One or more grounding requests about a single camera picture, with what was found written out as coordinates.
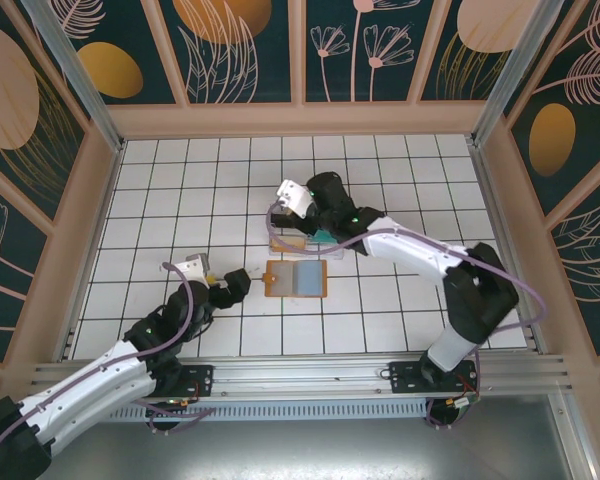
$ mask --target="white tile floor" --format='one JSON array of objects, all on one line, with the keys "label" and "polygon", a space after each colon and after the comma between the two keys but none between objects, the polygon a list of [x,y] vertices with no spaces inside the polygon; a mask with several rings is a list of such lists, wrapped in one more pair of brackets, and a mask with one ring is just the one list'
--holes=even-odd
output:
[{"label": "white tile floor", "polygon": [[[283,178],[336,171],[357,205],[453,244],[494,234],[460,135],[316,136],[129,142],[71,358],[92,359],[178,286],[159,269],[196,252],[247,269],[242,305],[218,311],[182,357],[422,351],[447,319],[442,292],[407,268],[345,252],[328,259],[325,299],[265,298],[264,213]],[[517,321],[513,312],[506,322]],[[520,329],[485,348],[526,348]]]}]

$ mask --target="blue sponge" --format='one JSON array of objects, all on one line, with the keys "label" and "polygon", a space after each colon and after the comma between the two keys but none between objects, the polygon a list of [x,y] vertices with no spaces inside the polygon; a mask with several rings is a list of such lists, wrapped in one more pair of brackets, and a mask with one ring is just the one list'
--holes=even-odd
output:
[{"label": "blue sponge", "polygon": [[301,260],[295,262],[294,267],[293,293],[303,297],[321,297],[324,291],[323,262]]}]

